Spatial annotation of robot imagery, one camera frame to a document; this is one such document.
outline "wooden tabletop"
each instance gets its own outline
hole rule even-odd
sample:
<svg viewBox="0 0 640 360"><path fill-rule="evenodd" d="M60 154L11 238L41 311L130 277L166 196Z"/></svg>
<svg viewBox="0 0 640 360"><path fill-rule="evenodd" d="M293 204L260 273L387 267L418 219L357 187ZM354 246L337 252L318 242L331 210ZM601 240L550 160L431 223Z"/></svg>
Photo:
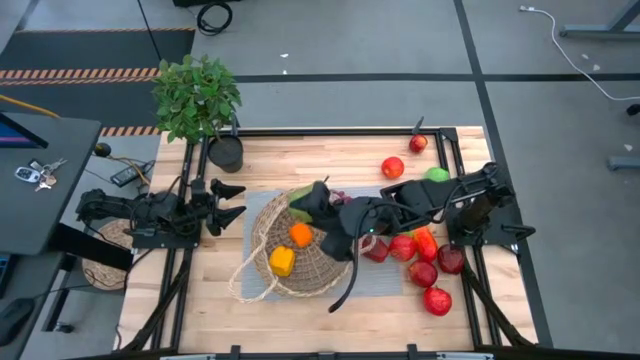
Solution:
<svg viewBox="0 0 640 360"><path fill-rule="evenodd" d="M482 127L458 127L457 131L467 172L476 171L491 160ZM330 175L330 186L338 189L389 186L420 178L428 168L438 166L434 141L429 142L422 154L415 155L407 149L407 136L287 136L242 140L245 149L242 170L226 174L209 162L207 183L217 177L227 184L244 185L247 192L288 190ZM166 133L162 135L152 192L168 188L180 174L185 147L179 140L168 144ZM446 149L453 169L451 149L448 145ZM195 177L198 155L199 148L196 148L191 178ZM380 173L382 160L393 155L405 162L405 173L396 181L386 180ZM224 205L238 206L244 201L244 195L239 195ZM181 353L228 353L231 345L240 345L242 352L406 351L409 343L417 344L420 351L473 348L462 283L455 275L440 273L438 278L437 286L453 297L453 307L444 317L428 314L422 306L421 289L407 280L399 296L350 297L334 314L327 313L329 305L336 300L330 297L239 303L229 295L227 282L243 261L243 222L241 216L217 238L203 229L189 277ZM430 228L438 243L447 242L444 225L430 225ZM157 304L165 256L165 250L155 250L129 277L120 318L123 344L131 340ZM535 342L516 257L495 246L486 246L484 256L493 298L522 335ZM176 270L180 261L178 256ZM240 283L235 285L240 292ZM483 340L488 343L484 308L477 298L476 307ZM168 345L173 307L167 314L163 345Z"/></svg>

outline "basket handle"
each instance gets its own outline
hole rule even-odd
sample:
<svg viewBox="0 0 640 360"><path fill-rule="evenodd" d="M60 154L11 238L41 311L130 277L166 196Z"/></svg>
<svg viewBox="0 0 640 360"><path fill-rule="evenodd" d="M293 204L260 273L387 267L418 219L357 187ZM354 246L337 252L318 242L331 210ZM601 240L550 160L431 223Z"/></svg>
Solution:
<svg viewBox="0 0 640 360"><path fill-rule="evenodd" d="M244 303L244 304L250 304L250 303L253 303L253 302L256 302L256 301L263 300L267 295L269 295L271 293L271 291L273 291L273 289L276 287L276 285L278 285L278 277L273 275L273 272L271 271L271 267L268 267L269 274L271 275L271 284L269 284L269 286L262 292L262 294L254 297L254 298L243 298L233 288L233 284L236 282L236 278L238 277L238 275L240 275L242 273L242 271L244 270L244 268L247 267L247 265L249 265L249 263L252 262L253 259L255 259L255 257L258 255L258 253L263 251L264 248L266 247L266 245L267 245L267 237L264 236L263 234L260 234L260 237L262 238L262 241L260 242L260 245L258 245L258 247L256 247L251 252L251 254L247 257L247 259L242 263L242 265L240 265L236 269L236 271L233 272L233 275L231 275L231 278L229 279L229 285L228 285L229 294L231 294L231 296L233 296L236 300L238 300L238 301L240 301L241 303Z"/></svg>

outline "gray floor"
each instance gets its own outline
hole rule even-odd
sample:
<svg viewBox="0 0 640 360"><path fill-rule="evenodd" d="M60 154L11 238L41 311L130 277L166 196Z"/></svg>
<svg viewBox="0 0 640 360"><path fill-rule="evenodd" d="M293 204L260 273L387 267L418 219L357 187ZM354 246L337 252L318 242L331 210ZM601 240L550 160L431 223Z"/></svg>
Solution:
<svg viewBox="0 0 640 360"><path fill-rule="evenodd" d="M0 4L0 49L26 3ZM482 70L489 74L572 72L550 41L550 21L518 12L519 5L547 10L561 25L606 23L625 3L464 0ZM153 27L193 25L193 15L170 0L143 5ZM213 38L196 34L193 54L219 56L239 75L470 72L452 1L243 0L231 6L228 31ZM27 23L31 29L142 26L132 0L40 0ZM585 69L640 72L640 43L560 41ZM602 85L616 96L640 95L637 82ZM538 229L530 247L556 347L640 352L640 284L634 276L640 270L640 226L634 221L640 172L605 168L609 155L639 155L640 118L626 117L629 102L608 101L589 83L487 87L524 220ZM267 83L240 90L245 126L410 125L422 115L427 125L485 125L472 83ZM109 142L114 153L143 160L157 147L157 137ZM114 164L98 161L89 169L114 172ZM88 174L77 193L93 187L117 193ZM65 219L73 221L72 214ZM83 324L78 334L34 333L42 344L32 341L25 359L110 349L121 298L77 294L73 301L64 316ZM71 344L81 344L81 353Z"/></svg>

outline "black floor mat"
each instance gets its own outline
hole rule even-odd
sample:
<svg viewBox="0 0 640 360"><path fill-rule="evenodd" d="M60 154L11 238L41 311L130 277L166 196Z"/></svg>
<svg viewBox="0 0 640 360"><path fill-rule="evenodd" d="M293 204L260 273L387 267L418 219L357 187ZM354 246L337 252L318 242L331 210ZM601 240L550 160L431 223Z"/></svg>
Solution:
<svg viewBox="0 0 640 360"><path fill-rule="evenodd" d="M160 55L181 62L191 52L194 30L158 29ZM0 55L0 70L154 68L158 57L144 29L22 31Z"/></svg>
<svg viewBox="0 0 640 360"><path fill-rule="evenodd" d="M0 86L0 94L28 102L70 118L98 120L104 127L154 126L157 106L151 95L155 84L118 82ZM0 101L0 111L28 112Z"/></svg>

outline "woven round mat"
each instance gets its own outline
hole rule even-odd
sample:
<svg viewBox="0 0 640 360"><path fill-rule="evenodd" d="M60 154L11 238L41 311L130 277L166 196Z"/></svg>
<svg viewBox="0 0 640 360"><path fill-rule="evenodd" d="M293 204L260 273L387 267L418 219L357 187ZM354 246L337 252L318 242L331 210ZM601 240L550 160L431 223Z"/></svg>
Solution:
<svg viewBox="0 0 640 360"><path fill-rule="evenodd" d="M255 266L269 285L274 276L269 267L269 255L280 245L293 249L296 254L293 271L288 277L278 279L274 291L280 295L315 296L333 287L347 273L349 263L335 261L320 250L325 233L318 229L312 228L313 241L305 248L299 248L291 241L289 228L296 223L288 211L288 196L292 191L277 196L262 209L253 225L251 251L266 237L265 249L256 256Z"/></svg>
<svg viewBox="0 0 640 360"><path fill-rule="evenodd" d="M99 229L105 238L127 249L131 248L133 238L124 233L129 228L128 220L114 220ZM94 237L102 240L98 234ZM89 284L101 290L119 290L124 287L124 278L127 274L124 270L115 269L98 262L82 259L82 270Z"/></svg>

